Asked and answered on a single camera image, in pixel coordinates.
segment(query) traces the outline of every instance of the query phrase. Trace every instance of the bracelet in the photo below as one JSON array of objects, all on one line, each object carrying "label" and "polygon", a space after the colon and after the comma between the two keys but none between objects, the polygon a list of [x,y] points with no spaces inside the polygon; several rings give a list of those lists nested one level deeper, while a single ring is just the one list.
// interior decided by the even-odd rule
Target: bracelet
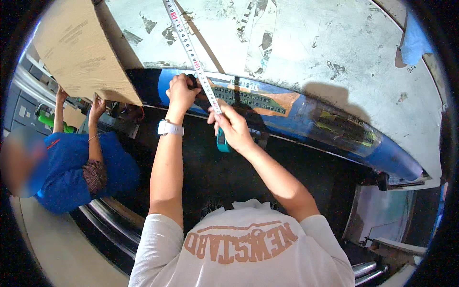
[{"label": "bracelet", "polygon": [[92,137],[90,137],[90,139],[88,140],[88,142],[92,139],[94,139],[95,137],[97,137],[97,135],[93,135]]}]

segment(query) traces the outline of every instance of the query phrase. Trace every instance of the green object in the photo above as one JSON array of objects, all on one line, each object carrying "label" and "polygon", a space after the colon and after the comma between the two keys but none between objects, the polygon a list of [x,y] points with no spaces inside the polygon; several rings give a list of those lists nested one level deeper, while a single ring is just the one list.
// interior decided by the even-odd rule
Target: green object
[{"label": "green object", "polygon": [[[47,116],[46,115],[46,112],[43,111],[43,110],[38,110],[36,112],[36,115],[38,117],[38,120],[44,124],[47,124],[48,126],[54,128],[54,115],[51,115],[51,116]],[[65,122],[64,122],[64,133],[68,133],[68,134],[73,134],[77,131],[77,128],[73,127],[73,126],[68,126]]]},{"label": "green object", "polygon": [[232,152],[233,151],[233,148],[231,148],[228,142],[226,141],[225,133],[223,132],[222,128],[218,129],[217,148],[221,152]]}]

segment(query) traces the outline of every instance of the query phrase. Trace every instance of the sleeve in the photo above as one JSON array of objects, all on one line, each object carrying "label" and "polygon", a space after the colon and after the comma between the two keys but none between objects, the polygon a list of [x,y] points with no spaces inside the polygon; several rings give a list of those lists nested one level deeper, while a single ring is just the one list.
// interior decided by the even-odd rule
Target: sleeve
[{"label": "sleeve", "polygon": [[351,263],[333,235],[327,219],[320,214],[312,215],[303,219],[300,225],[304,233],[312,237],[331,256],[343,282],[352,283],[354,286],[355,277]]},{"label": "sleeve", "polygon": [[71,169],[46,180],[42,187],[41,202],[51,212],[62,214],[91,202],[88,185],[82,169]]},{"label": "sleeve", "polygon": [[148,215],[129,287],[150,286],[161,269],[180,254],[183,241],[183,230],[175,221],[162,214]]},{"label": "sleeve", "polygon": [[89,159],[82,168],[89,192],[95,195],[105,188],[107,185],[107,167],[103,162]]}]

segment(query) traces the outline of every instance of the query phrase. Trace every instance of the person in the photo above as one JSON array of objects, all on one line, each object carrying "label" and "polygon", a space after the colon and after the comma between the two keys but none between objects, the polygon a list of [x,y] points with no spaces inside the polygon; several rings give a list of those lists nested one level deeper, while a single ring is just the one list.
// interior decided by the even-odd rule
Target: person
[{"label": "person", "polygon": [[[176,75],[166,91],[165,119],[177,126],[200,91],[188,85]],[[311,194],[254,143],[241,115],[218,103],[224,115],[210,108],[208,123],[216,121],[215,133],[223,129],[289,215],[251,199],[209,213],[184,236],[182,134],[161,135],[129,286],[354,286],[349,260]]]},{"label": "person", "polygon": [[[68,134],[63,132],[63,105],[67,96],[59,86],[53,133],[44,138],[47,164],[43,165],[43,156],[21,151],[13,143],[14,137],[8,141],[10,135],[1,155],[2,178],[11,194],[35,195],[39,203],[55,214],[72,211],[95,198],[132,193],[139,182],[139,167],[123,150],[116,134],[97,133],[97,122],[106,110],[105,100],[94,93],[88,116],[89,134]],[[40,184],[30,185],[31,178],[35,183],[39,181],[36,174],[41,174]]]}]

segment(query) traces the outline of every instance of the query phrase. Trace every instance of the green label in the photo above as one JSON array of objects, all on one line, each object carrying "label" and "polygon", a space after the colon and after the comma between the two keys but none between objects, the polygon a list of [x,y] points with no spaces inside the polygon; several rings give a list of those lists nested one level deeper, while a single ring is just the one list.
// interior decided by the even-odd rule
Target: green label
[{"label": "green label", "polygon": [[[236,94],[233,89],[213,87],[212,90],[216,98],[224,100],[228,105],[236,103]],[[241,104],[246,104],[252,109],[258,107],[285,115],[286,110],[271,98],[243,91],[238,91],[237,94],[239,95]]]}]

